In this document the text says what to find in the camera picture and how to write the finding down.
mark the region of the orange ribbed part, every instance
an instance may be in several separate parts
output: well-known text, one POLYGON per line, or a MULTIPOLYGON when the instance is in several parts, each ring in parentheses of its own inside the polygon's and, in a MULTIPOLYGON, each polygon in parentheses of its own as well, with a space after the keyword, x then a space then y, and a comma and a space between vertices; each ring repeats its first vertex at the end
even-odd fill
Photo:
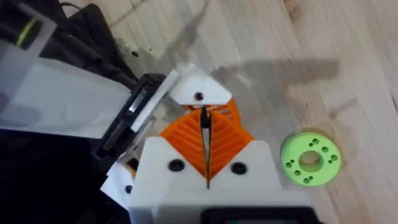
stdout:
POLYGON ((253 137, 240 124, 220 113, 211 113, 209 178, 212 179, 253 137))
POLYGON ((192 111, 170 124, 161 134, 206 180, 211 180, 253 137, 224 114, 210 111, 211 142, 209 170, 200 126, 200 110, 192 111))
MULTIPOLYGON (((199 110, 199 107, 195 107, 194 105, 184 106, 186 109, 190 111, 199 110)), ((227 118, 232 119, 237 124, 241 124, 241 118, 239 116, 238 107, 234 99, 232 98, 226 105, 206 105, 207 113, 209 114, 211 111, 217 111, 227 118)))
POLYGON ((186 114, 161 134, 191 165, 206 178, 206 159, 200 126, 200 110, 186 114))

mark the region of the black screw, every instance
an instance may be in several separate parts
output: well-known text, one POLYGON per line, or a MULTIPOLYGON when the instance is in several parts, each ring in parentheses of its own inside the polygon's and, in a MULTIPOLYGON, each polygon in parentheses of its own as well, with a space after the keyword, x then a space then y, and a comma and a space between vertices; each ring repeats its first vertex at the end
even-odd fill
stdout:
POLYGON ((195 93, 194 97, 195 97, 195 100, 197 100, 197 101, 201 101, 204 98, 203 93, 200 93, 200 92, 195 93))
POLYGON ((169 163, 169 169, 173 172, 180 172, 185 167, 181 159, 174 159, 169 163))
POLYGON ((234 162, 231 171, 236 175, 243 175, 248 171, 248 167, 243 162, 234 162))
POLYGON ((127 185, 124 190, 126 191, 127 194, 131 193, 132 190, 132 186, 131 185, 127 185))

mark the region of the white plastic part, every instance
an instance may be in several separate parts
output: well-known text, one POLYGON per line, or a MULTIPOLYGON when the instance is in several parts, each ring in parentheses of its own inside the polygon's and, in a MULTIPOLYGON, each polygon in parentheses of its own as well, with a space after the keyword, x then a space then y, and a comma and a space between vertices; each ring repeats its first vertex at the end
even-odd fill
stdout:
POLYGON ((271 149, 265 141, 251 141, 213 177, 210 185, 212 189, 261 189, 265 192, 282 190, 271 149), (231 166, 235 162, 245 164, 247 173, 232 173, 231 166))
POLYGON ((122 84, 58 60, 0 77, 2 129, 102 138, 130 97, 122 84))
POLYGON ((131 222, 199 223, 201 212, 211 207, 310 205, 306 193, 282 190, 265 142, 249 143, 234 161, 247 164, 247 174, 232 174, 228 164, 207 189, 205 178, 164 138, 147 138, 126 204, 131 222), (180 172, 168 169, 174 159, 185 163, 180 172))
POLYGON ((232 94, 213 77, 190 64, 171 89, 170 97, 180 105, 225 105, 232 94), (196 100, 196 93, 201 93, 203 99, 196 100))
POLYGON ((162 84, 160 84, 160 87, 156 90, 155 94, 150 98, 148 103, 145 105, 136 120, 131 125, 131 129, 134 132, 138 132, 141 126, 145 123, 145 121, 151 116, 152 112, 155 110, 156 106, 160 103, 163 97, 178 81, 179 77, 180 75, 175 70, 172 70, 172 72, 167 75, 166 79, 162 82, 162 84))
POLYGON ((126 186, 134 187, 131 172, 122 164, 115 162, 106 175, 108 178, 101 186, 101 191, 126 208, 130 203, 130 195, 125 190, 126 186))

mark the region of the green round part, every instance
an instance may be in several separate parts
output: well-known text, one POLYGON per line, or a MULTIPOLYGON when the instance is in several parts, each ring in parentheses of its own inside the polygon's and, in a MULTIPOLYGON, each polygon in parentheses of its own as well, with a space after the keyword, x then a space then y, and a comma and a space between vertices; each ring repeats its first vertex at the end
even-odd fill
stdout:
POLYGON ((341 167, 341 154, 335 143, 318 133, 292 136, 282 145, 280 157, 286 175, 306 186, 329 182, 341 167))

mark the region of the wooden floor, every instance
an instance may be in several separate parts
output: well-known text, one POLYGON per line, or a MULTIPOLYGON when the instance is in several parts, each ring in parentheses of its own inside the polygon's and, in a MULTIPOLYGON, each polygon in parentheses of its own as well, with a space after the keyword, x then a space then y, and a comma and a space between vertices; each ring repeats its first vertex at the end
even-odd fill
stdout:
POLYGON ((282 141, 321 129, 343 167, 310 192, 325 223, 398 222, 397 0, 74 0, 139 46, 134 72, 193 62, 233 93, 243 126, 282 141))

